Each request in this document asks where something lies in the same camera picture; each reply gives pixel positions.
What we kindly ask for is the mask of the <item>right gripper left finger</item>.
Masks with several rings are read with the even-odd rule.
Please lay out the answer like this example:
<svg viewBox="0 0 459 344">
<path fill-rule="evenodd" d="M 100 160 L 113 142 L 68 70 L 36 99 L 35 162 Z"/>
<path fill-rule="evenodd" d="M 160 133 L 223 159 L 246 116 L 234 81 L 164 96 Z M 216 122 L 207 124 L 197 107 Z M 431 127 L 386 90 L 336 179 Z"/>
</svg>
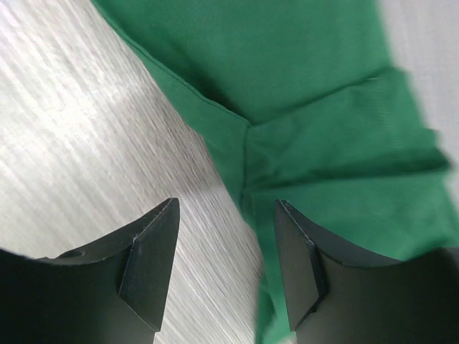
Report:
<svg viewBox="0 0 459 344">
<path fill-rule="evenodd" d="M 179 201 L 60 256 L 1 252 L 3 343 L 152 343 L 161 329 Z"/>
</svg>

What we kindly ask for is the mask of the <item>green t shirt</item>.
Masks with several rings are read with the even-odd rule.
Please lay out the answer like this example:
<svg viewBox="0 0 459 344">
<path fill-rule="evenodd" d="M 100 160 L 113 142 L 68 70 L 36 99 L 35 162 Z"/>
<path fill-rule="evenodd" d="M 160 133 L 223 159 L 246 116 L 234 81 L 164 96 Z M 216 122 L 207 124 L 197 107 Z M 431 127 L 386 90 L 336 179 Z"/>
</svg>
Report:
<svg viewBox="0 0 459 344">
<path fill-rule="evenodd" d="M 290 334 L 274 232 L 288 201 L 361 247 L 458 244 L 450 163 L 374 1 L 96 1 L 204 139 L 262 258 L 256 343 Z"/>
</svg>

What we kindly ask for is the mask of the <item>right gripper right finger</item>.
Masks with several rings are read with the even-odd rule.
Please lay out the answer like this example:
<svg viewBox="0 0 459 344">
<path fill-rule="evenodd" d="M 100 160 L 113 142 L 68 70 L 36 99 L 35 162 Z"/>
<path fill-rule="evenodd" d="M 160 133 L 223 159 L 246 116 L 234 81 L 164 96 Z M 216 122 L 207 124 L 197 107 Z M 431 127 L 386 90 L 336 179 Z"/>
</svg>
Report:
<svg viewBox="0 0 459 344">
<path fill-rule="evenodd" d="M 458 250 L 399 261 L 275 205 L 290 329 L 299 343 L 456 343 Z"/>
</svg>

